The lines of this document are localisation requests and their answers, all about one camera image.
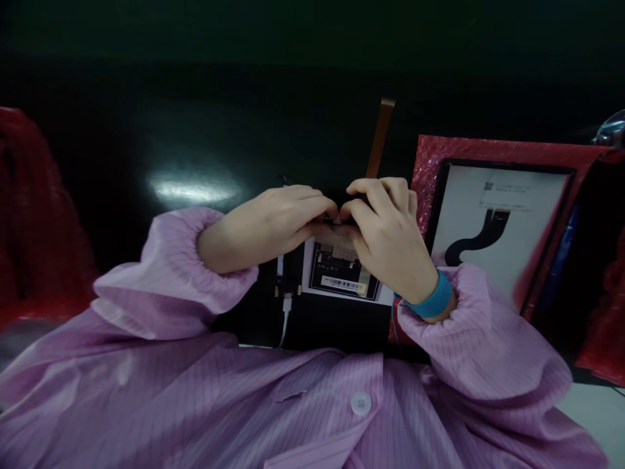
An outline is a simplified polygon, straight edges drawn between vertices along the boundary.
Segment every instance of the hand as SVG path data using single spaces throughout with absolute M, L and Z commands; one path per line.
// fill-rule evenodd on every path
M 357 179 L 347 193 L 365 194 L 370 203 L 354 199 L 339 214 L 358 224 L 359 229 L 343 225 L 340 232 L 352 240 L 362 265 L 409 303 L 423 303 L 436 289 L 438 272 L 417 226 L 417 194 L 403 178 Z
M 228 213 L 198 237 L 204 265 L 218 274 L 256 266 L 290 252 L 311 236 L 331 232 L 324 213 L 337 205 L 308 186 L 269 189 Z

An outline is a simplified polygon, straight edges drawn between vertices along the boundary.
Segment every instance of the white button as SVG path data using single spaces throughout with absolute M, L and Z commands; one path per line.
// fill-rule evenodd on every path
M 352 397 L 352 412 L 357 416 L 364 416 L 371 410 L 371 397 L 362 391 Z

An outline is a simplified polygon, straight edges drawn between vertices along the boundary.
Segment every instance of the blue anti-static wrist strap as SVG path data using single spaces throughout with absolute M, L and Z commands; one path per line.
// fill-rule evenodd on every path
M 447 280 L 447 277 L 445 277 L 438 269 L 437 272 L 438 284 L 436 285 L 436 290 L 434 290 L 431 297 L 418 305 L 410 304 L 404 300 L 404 303 L 410 306 L 410 308 L 420 317 L 430 318 L 441 314 L 449 304 L 451 295 L 454 292 L 451 287 L 451 283 Z M 395 293 L 395 298 L 400 298 L 400 296 Z

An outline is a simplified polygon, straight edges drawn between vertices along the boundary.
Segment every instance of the finger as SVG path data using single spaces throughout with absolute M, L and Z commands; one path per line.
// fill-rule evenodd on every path
M 285 187 L 283 190 L 287 196 L 293 199 L 308 199 L 309 197 L 323 195 L 319 189 L 313 189 L 310 186 L 302 186 L 301 184 Z
M 347 236 L 350 241 L 352 241 L 356 254 L 358 254 L 358 259 L 360 259 L 362 265 L 367 267 L 367 265 L 369 265 L 369 259 L 371 258 L 371 251 L 369 251 L 369 246 L 363 238 L 361 231 L 356 227 L 343 225 L 339 227 L 339 233 L 343 236 Z
M 391 202 L 402 213 L 408 213 L 408 183 L 404 178 L 381 178 L 380 183 L 389 192 Z
M 378 179 L 356 179 L 347 188 L 347 193 L 350 195 L 366 194 L 371 207 L 380 216 L 395 208 L 389 194 Z
M 337 218 L 339 216 L 337 204 L 323 195 L 298 200 L 296 203 L 298 206 L 298 221 L 300 226 L 304 226 L 305 223 L 308 223 L 315 217 L 323 215 L 324 213 L 327 213 L 330 218 Z
M 412 218 L 417 217 L 417 193 L 408 191 L 408 213 Z
M 329 235 L 332 228 L 323 223 L 306 223 L 302 228 L 297 230 L 289 241 L 289 251 L 292 251 L 300 244 L 305 242 L 311 236 Z
M 366 228 L 380 218 L 377 213 L 371 210 L 371 207 L 360 199 L 345 202 L 340 208 L 339 218 L 341 220 L 347 220 L 350 216 L 354 217 L 360 228 Z

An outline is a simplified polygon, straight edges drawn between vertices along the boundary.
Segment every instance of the person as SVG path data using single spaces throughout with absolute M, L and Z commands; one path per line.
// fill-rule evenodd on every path
M 562 358 L 483 271 L 434 267 L 406 181 L 359 179 L 347 192 L 368 203 L 339 211 L 320 191 L 291 186 L 226 216 L 197 207 L 156 217 L 141 262 L 98 279 L 91 307 L 1 376 L 0 465 L 607 467 L 599 445 L 555 408 L 572 381 Z M 258 264 L 329 229 L 324 214 L 353 216 L 358 228 L 344 234 L 403 297 L 398 322 L 431 367 L 330 348 L 240 348 L 210 332 Z M 413 306 L 441 282 L 453 287 L 448 301 L 420 318 Z

